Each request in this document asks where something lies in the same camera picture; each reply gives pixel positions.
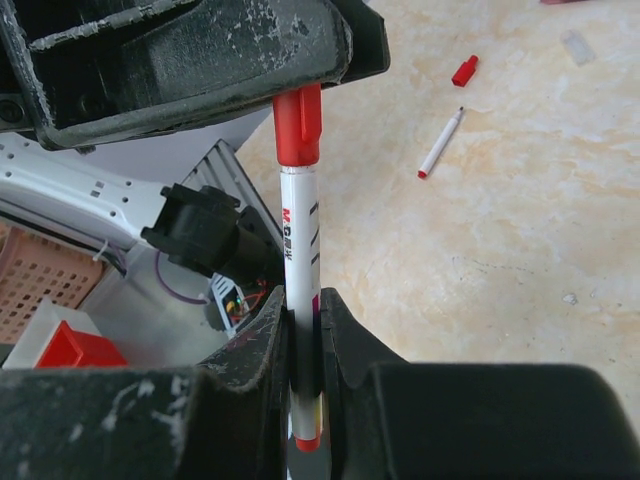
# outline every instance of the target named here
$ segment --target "table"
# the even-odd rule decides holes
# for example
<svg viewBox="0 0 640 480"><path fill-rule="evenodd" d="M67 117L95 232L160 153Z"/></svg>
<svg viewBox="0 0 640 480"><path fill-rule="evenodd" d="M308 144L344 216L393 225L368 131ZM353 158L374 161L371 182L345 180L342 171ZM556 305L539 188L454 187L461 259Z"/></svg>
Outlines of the table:
<svg viewBox="0 0 640 480"><path fill-rule="evenodd" d="M371 5L390 71L324 94L323 285L411 361L592 367L640 432L640 2ZM239 158L279 217L272 120Z"/></svg>

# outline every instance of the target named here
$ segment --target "red marker end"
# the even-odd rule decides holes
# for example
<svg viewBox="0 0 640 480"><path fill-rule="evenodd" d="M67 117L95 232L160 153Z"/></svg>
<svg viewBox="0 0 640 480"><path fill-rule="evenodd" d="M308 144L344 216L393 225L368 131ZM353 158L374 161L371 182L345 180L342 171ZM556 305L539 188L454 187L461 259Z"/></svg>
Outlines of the red marker end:
<svg viewBox="0 0 640 480"><path fill-rule="evenodd" d="M302 440L296 437L296 446L298 447L298 450L304 453L315 452L320 446L321 438L322 437L320 435L313 440Z"/></svg>

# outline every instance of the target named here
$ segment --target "red cap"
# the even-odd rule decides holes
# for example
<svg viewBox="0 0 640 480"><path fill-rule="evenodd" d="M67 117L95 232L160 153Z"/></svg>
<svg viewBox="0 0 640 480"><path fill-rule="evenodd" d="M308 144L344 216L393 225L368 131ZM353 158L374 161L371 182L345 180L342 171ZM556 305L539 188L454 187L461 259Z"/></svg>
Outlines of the red cap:
<svg viewBox="0 0 640 480"><path fill-rule="evenodd" d="M322 134L321 95L318 84L283 93L273 99L280 165L304 167L318 162Z"/></svg>
<svg viewBox="0 0 640 480"><path fill-rule="evenodd" d="M471 55L469 60L460 65L460 68L451 77L451 81L456 87L464 87L469 79L476 73L476 64L478 63L478 57Z"/></svg>
<svg viewBox="0 0 640 480"><path fill-rule="evenodd" d="M302 440L301 438L296 437L296 446L298 447L298 450L300 450L303 453L315 452L318 449L318 447L320 447L321 439L322 439L322 436L320 435L318 435L313 440Z"/></svg>

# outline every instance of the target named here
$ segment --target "marker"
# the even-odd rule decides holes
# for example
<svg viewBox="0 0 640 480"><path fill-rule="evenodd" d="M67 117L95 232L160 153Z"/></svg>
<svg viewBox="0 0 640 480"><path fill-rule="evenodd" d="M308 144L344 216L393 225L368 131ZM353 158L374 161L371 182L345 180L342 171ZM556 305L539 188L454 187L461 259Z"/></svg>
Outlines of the marker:
<svg viewBox="0 0 640 480"><path fill-rule="evenodd" d="M320 335L320 225L316 163L320 158L320 85L273 100L280 163L287 310L293 319L291 423L298 449L312 452L322 436L321 379L315 352Z"/></svg>
<svg viewBox="0 0 640 480"><path fill-rule="evenodd" d="M427 178L427 175L429 175L429 172L431 172L431 169L433 168L436 161L438 160L438 157L440 157L440 154L442 153L444 146L447 144L447 142L451 138L451 135L453 135L453 132L458 126L458 123L460 123L463 110L464 110L464 107L460 107L460 109L456 112L456 114L453 117L451 117L451 120L449 120L449 123L447 123L447 126L444 127L444 130L438 137L436 144L433 146L433 148L429 152L429 155L427 155L427 158L424 159L424 162L422 163L420 170L418 170L419 178L425 179Z"/></svg>

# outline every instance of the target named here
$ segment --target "pink plastic basket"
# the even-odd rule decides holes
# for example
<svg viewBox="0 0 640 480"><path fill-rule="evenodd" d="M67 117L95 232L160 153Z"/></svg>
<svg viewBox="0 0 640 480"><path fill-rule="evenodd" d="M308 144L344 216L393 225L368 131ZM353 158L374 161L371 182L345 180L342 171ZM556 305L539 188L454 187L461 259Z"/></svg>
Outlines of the pink plastic basket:
<svg viewBox="0 0 640 480"><path fill-rule="evenodd" d="M0 343L15 344L42 297L76 308L102 277L102 262L0 223Z"/></svg>

